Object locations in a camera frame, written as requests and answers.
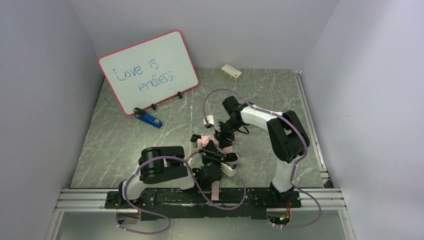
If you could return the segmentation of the pink and black folding umbrella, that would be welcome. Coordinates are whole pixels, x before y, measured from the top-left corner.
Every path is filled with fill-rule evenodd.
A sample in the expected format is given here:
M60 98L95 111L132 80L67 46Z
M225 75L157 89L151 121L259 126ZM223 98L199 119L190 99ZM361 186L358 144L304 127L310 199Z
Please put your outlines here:
M200 154L200 150L218 150L219 152L226 155L223 163L228 165L234 165L239 159L237 153L233 151L232 146L220 148L219 141L213 135L198 135L193 134L190 141L195 144L195 148L190 152L186 158L189 162L193 160L193 156ZM200 185L202 190L211 190L211 200L218 201L220 198L220 181L224 173L221 168L216 166L210 166L203 168L203 164L200 167L193 169L195 179Z

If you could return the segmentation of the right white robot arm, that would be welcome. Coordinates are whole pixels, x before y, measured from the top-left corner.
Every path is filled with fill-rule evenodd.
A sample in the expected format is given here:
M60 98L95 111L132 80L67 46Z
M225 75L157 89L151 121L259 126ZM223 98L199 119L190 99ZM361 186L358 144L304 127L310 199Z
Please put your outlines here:
M239 103L234 96L227 97L222 106L229 115L226 122L218 123L214 137L220 149L233 145L234 132L241 127L254 125L268 132L272 150L278 158L275 175L270 184L274 198L283 200L292 194L294 172L297 160L306 155L310 140L297 114L288 110L275 112L250 103Z

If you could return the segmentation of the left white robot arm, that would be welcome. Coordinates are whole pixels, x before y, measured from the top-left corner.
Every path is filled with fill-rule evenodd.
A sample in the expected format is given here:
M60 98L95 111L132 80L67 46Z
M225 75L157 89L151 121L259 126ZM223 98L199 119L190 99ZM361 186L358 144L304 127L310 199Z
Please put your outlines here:
M141 151L139 165L158 157L156 161L147 163L132 178L119 184L119 193L123 200L136 200L142 192L153 184L176 181L181 190L188 190L198 182L202 190L210 189L212 184L219 181L222 176L221 164L227 160L227 155L219 152L214 146L207 146L201 150L203 166L193 168L191 173L183 162L172 159L185 157L182 146L156 146L148 147Z

